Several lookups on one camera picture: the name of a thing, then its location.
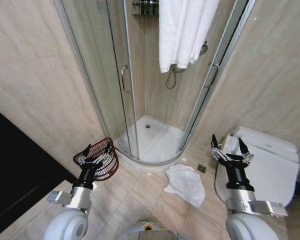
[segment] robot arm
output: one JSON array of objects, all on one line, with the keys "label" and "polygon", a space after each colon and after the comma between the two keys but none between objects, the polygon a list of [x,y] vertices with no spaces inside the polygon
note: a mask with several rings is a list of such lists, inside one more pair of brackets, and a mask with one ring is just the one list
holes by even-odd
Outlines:
[{"label": "robot arm", "polygon": [[108,161],[111,152],[109,143],[99,157],[88,157],[91,145],[80,155],[82,169],[79,179],[72,185],[71,193],[52,191],[47,200],[59,204],[68,210],[55,217],[45,231],[44,240],[80,240],[88,229],[88,215],[92,202],[90,193],[93,189],[95,172]]},{"label": "robot arm", "polygon": [[225,166],[229,182],[226,188],[230,197],[225,201],[228,217],[226,229],[231,239],[236,240],[278,240],[274,231],[257,215],[287,216],[285,208],[276,202],[260,201],[255,198],[255,189],[250,185],[245,168],[249,166],[253,155],[247,145],[238,139],[241,155],[228,154],[221,150],[215,135],[212,135],[212,156]]}]

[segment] toilet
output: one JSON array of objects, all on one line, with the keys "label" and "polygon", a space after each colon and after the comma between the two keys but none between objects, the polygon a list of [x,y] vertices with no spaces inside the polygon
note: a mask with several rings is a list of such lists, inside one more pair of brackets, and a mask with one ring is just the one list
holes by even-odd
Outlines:
[{"label": "toilet", "polygon": [[[299,170],[296,146],[289,141],[243,126],[237,126],[230,135],[235,138],[227,137],[222,150],[241,155],[237,139],[241,138],[249,152],[254,155],[251,164],[245,168],[245,173],[254,187],[256,200],[287,206],[294,196]],[[214,185],[218,196],[224,202],[229,197],[227,182],[226,168],[218,164]]]}]

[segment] shower enclosure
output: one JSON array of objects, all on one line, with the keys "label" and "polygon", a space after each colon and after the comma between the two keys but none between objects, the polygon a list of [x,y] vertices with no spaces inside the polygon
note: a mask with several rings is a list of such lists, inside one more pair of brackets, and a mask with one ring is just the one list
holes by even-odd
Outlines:
[{"label": "shower enclosure", "polygon": [[173,163],[254,1],[220,0],[203,54],[178,73],[160,73],[159,16],[135,15],[135,0],[54,2],[104,132],[118,152],[143,166]]}]

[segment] shower door handle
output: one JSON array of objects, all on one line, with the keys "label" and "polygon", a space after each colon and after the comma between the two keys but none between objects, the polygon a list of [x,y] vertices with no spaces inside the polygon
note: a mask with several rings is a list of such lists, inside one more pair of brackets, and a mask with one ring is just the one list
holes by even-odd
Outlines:
[{"label": "shower door handle", "polygon": [[215,82],[215,79],[216,79],[216,76],[217,76],[217,74],[218,74],[218,72],[219,72],[220,66],[219,66],[219,64],[217,64],[217,63],[213,63],[212,66],[215,66],[215,67],[216,67],[216,71],[215,71],[215,73],[214,73],[214,75],[213,75],[212,81],[211,81],[211,83],[210,83],[209,86],[204,85],[203,88],[207,88],[207,89],[208,89],[208,88],[212,87],[212,85],[213,85],[214,82]]},{"label": "shower door handle", "polygon": [[128,69],[128,65],[125,65],[122,69],[121,69],[121,82],[122,82],[122,88],[123,88],[123,91],[125,91],[126,94],[129,94],[130,93],[130,90],[127,89],[126,90],[126,87],[125,87],[125,70]]}]

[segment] toilet lid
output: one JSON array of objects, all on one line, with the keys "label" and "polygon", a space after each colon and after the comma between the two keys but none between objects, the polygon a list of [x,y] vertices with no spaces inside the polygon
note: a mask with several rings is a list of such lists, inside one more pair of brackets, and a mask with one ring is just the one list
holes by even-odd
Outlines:
[{"label": "toilet lid", "polygon": [[254,157],[245,173],[256,200],[288,205],[294,195],[299,164],[253,145],[248,148]]}]

